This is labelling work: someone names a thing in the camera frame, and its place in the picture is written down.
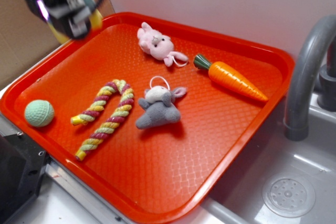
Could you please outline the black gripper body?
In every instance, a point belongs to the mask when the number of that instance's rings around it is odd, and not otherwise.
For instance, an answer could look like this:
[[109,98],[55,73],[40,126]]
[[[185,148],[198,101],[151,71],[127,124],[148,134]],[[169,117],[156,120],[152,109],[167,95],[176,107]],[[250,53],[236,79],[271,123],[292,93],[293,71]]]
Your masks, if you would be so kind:
[[85,0],[25,0],[29,10],[70,39],[83,39],[91,29]]

